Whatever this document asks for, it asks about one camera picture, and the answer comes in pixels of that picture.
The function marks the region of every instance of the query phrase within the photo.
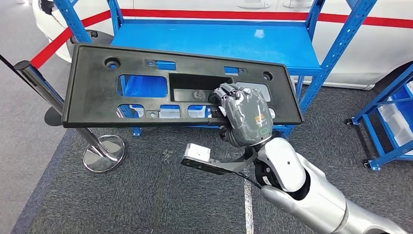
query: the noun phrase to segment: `carpet floor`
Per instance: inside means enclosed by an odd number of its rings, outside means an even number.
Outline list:
[[[363,127],[343,123],[374,96],[322,88],[289,141],[347,198],[413,232],[413,164],[392,162],[380,172],[363,168],[363,159],[376,156],[374,148]],[[86,142],[68,130],[12,233],[313,233],[253,186],[252,232],[245,224],[244,179],[181,166],[187,143],[211,148],[221,161],[241,155],[216,130],[147,128],[141,137],[133,137],[130,129],[93,131],[122,137],[124,162],[104,174],[86,171]]]

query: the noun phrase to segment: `rectangular cutout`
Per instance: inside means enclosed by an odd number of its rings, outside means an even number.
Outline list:
[[[142,118],[145,109],[142,105],[122,104],[117,107],[116,114],[119,118]]]
[[[164,98],[168,94],[167,80],[159,76],[120,75],[117,93],[123,97]]]
[[[208,102],[210,93],[225,82],[232,83],[232,79],[171,73],[169,75],[170,99],[176,102]]]
[[[238,67],[224,67],[224,73],[227,76],[238,76],[240,71]]]
[[[176,70],[175,62],[172,62],[172,61],[156,61],[156,67],[158,67],[158,69],[160,70],[169,70],[169,71]]]
[[[188,115],[192,118],[208,118],[208,108],[203,105],[191,105],[188,107]]]
[[[178,105],[161,105],[159,118],[181,118]]]

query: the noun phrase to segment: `stanchion post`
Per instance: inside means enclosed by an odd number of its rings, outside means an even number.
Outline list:
[[[17,63],[14,69],[60,115],[63,114],[63,98],[29,61]],[[125,143],[120,137],[105,135],[97,138],[87,128],[76,128],[76,130],[89,143],[83,154],[83,164],[88,170],[106,172],[119,165],[124,158]]]

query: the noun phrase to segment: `shelf post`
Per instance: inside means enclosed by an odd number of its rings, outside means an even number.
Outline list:
[[[304,77],[305,76],[298,76],[298,79],[297,79],[297,84],[296,84],[297,101],[300,101],[300,98],[301,98],[301,89],[302,89],[302,83],[304,82]]]
[[[351,11],[336,40],[327,53],[323,63],[321,64],[322,73],[313,77],[311,84],[308,86],[306,92],[304,93],[304,96],[300,101],[300,109],[303,114],[310,106],[314,97],[320,90],[322,84],[325,82],[328,75],[331,73],[331,70],[337,64],[338,59],[344,53],[344,50],[347,48],[351,39],[353,39],[357,30],[363,24],[364,20],[367,18],[367,15],[376,2],[377,0],[357,1],[355,7]],[[294,127],[294,125],[289,125],[288,130],[284,133],[284,135],[288,137],[289,134],[293,131]]]
[[[54,0],[54,3],[65,19],[67,26],[72,31],[76,40],[78,42],[92,43],[88,32],[86,32],[85,27],[83,27],[82,21],[80,21],[79,16],[76,14],[76,11],[70,1]]]
[[[315,0],[310,8],[310,12],[308,12],[307,19],[305,20],[305,26],[307,27],[307,32],[311,41],[313,41],[317,19],[319,18],[324,2],[325,0]]]
[[[120,26],[122,26],[124,19],[117,0],[107,0],[107,2],[111,12],[113,35],[116,36],[116,33],[119,31]]]

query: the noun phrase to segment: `gray robot hand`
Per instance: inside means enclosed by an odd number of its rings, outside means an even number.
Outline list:
[[[243,147],[259,144],[271,137],[272,117],[260,90],[223,83],[214,93],[231,123],[224,132],[225,140],[235,147]]]

